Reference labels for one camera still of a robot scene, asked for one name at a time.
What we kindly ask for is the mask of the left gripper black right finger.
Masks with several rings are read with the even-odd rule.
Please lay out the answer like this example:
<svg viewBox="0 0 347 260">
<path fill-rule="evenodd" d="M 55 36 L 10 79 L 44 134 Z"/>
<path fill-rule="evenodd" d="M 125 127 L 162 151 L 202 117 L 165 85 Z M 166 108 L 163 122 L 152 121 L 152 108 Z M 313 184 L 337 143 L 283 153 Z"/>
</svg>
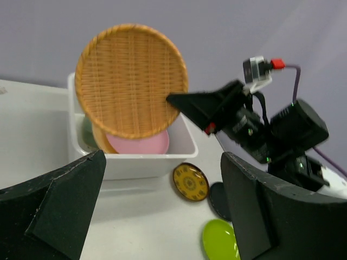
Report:
<svg viewBox="0 0 347 260">
<path fill-rule="evenodd" d="M 346 200 L 295 186 L 224 152 L 221 175 L 242 259 L 346 259 Z"/>
</svg>

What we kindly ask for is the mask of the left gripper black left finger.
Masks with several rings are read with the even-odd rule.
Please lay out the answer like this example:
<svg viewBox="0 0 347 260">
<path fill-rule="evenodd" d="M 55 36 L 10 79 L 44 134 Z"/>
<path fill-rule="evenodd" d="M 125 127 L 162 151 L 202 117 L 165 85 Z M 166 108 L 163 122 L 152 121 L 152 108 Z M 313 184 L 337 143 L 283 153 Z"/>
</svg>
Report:
<svg viewBox="0 0 347 260">
<path fill-rule="evenodd" d="M 104 152 L 1 190 L 1 259 L 80 259 L 106 168 Z"/>
</svg>

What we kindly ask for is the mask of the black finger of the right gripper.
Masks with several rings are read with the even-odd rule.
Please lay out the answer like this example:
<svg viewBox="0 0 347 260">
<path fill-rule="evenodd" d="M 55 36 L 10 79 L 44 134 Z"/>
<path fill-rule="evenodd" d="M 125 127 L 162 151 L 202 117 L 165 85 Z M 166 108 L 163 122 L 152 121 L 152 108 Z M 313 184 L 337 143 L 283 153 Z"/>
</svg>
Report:
<svg viewBox="0 0 347 260">
<path fill-rule="evenodd" d="M 240 80 L 233 80 L 213 92 L 172 93 L 166 101 L 201 130 L 207 130 L 211 125 L 221 130 L 245 104 L 243 87 Z"/>
</svg>

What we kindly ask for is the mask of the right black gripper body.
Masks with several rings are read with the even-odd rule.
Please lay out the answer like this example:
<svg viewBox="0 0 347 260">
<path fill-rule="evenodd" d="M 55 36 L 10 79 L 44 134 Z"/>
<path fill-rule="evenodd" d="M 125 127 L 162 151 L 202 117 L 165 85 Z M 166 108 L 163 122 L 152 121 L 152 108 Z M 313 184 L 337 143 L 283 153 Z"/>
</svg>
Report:
<svg viewBox="0 0 347 260">
<path fill-rule="evenodd" d="M 270 161 L 271 135 L 263 93 L 228 94 L 204 129 L 207 135 L 221 131 L 261 164 Z"/>
</svg>

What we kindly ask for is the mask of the lime green round plate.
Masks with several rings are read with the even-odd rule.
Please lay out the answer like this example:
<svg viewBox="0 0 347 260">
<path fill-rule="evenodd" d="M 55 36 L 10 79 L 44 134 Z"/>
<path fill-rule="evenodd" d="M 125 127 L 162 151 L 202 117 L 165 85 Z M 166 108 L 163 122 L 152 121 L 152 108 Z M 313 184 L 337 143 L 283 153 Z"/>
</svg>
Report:
<svg viewBox="0 0 347 260">
<path fill-rule="evenodd" d="M 212 219 L 202 231 L 204 251 L 212 260 L 240 260 L 233 226 L 221 219 Z"/>
</svg>

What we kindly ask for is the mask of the black round plate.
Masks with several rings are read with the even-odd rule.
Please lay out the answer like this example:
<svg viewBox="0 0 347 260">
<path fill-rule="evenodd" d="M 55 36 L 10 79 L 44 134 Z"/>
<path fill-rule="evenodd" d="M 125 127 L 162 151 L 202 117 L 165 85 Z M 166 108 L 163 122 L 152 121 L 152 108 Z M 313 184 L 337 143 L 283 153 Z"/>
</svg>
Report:
<svg viewBox="0 0 347 260">
<path fill-rule="evenodd" d="M 231 214 L 223 182 L 215 182 L 209 190 L 209 201 L 215 213 L 227 222 L 231 222 Z"/>
</svg>

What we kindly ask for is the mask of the pink round plate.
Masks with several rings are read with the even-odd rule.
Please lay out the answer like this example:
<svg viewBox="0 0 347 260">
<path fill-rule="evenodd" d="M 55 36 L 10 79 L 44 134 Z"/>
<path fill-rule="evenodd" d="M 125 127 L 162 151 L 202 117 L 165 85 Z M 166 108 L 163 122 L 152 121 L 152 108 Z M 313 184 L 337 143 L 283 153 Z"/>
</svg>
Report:
<svg viewBox="0 0 347 260">
<path fill-rule="evenodd" d="M 142 139 L 125 139 L 110 134 L 106 134 L 106 138 L 120 154 L 165 154 L 170 142 L 167 130 Z"/>
</svg>

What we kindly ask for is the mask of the orange woven round plate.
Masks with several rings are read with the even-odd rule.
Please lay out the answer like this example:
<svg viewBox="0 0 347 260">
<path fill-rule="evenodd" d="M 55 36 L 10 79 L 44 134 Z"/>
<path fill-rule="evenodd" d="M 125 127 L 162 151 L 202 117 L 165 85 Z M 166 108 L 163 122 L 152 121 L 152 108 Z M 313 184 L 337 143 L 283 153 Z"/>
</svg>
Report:
<svg viewBox="0 0 347 260">
<path fill-rule="evenodd" d="M 110 27 L 84 47 L 75 68 L 79 105 L 106 133 L 140 139 L 167 129 L 179 111 L 170 94 L 188 91 L 188 72 L 178 48 L 141 24 Z"/>
</svg>

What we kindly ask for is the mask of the teal rectangular divided plate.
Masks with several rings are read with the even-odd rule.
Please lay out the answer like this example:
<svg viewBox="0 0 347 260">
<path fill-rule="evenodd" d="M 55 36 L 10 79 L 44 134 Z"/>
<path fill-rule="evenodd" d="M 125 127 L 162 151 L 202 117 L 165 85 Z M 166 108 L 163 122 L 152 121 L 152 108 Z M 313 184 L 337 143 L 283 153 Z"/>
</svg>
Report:
<svg viewBox="0 0 347 260">
<path fill-rule="evenodd" d="M 82 139 L 84 143 L 87 145 L 87 147 L 89 147 L 91 150 L 99 149 L 97 143 L 94 140 L 92 122 L 86 115 L 84 116 L 82 120 L 81 134 L 82 134 Z"/>
</svg>

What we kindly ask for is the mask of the tan yellow round plate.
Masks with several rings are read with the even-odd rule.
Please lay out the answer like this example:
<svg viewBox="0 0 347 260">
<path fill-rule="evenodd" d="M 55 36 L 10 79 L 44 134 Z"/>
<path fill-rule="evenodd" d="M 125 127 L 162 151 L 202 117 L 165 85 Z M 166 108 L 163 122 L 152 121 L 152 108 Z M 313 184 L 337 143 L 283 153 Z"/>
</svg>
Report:
<svg viewBox="0 0 347 260">
<path fill-rule="evenodd" d="M 107 154 L 117 154 L 118 152 L 109 143 L 106 133 L 97 125 L 92 123 L 92 133 L 98 147 Z"/>
</svg>

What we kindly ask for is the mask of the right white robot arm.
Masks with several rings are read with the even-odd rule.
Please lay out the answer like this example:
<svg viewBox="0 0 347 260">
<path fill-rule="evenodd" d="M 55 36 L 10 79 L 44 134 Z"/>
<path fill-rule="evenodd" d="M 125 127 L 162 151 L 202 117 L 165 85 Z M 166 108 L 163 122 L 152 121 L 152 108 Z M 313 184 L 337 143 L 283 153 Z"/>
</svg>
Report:
<svg viewBox="0 0 347 260">
<path fill-rule="evenodd" d="M 346 182 L 324 178 L 324 167 L 306 151 L 329 137 L 325 122 L 298 99 L 271 119 L 262 93 L 251 94 L 239 80 L 214 92 L 171 93 L 167 102 L 207 135 L 223 132 L 267 172 L 291 184 L 346 198 Z"/>
</svg>

